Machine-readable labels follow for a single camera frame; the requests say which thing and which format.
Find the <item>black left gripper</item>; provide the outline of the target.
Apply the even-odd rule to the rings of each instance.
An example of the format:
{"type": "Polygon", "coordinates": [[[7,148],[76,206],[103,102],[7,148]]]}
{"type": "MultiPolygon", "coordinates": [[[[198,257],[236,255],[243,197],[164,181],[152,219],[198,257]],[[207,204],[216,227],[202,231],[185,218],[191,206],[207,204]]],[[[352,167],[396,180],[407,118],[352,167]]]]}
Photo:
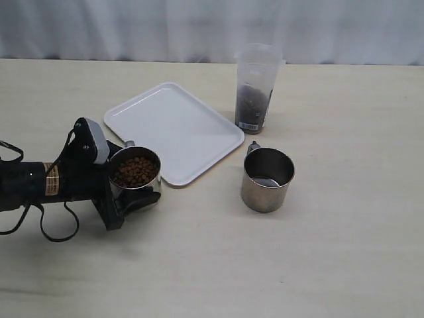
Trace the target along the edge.
{"type": "Polygon", "coordinates": [[[58,159],[62,178],[59,196],[64,201],[92,201],[108,231],[122,227],[123,215],[150,207],[159,201],[161,193],[151,189],[125,189],[114,200],[108,162],[119,161],[123,147],[107,140],[107,161],[101,165],[94,164],[96,150],[86,117],[77,119],[71,134],[74,138],[66,142],[58,159]]]}

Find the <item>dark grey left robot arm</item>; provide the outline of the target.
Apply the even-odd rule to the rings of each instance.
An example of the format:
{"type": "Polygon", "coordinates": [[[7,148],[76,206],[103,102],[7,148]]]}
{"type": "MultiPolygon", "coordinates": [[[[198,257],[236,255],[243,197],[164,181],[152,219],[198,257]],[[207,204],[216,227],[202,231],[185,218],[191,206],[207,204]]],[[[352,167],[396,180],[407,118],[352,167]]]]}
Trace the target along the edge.
{"type": "Polygon", "coordinates": [[[120,229],[125,217],[155,205],[161,198],[161,161],[152,150],[129,140],[123,147],[107,140],[98,123],[86,117],[76,120],[65,145],[53,162],[25,162],[24,152],[1,161],[1,210],[23,207],[16,232],[29,209],[44,211],[48,203],[90,200],[108,231],[120,229]]]}

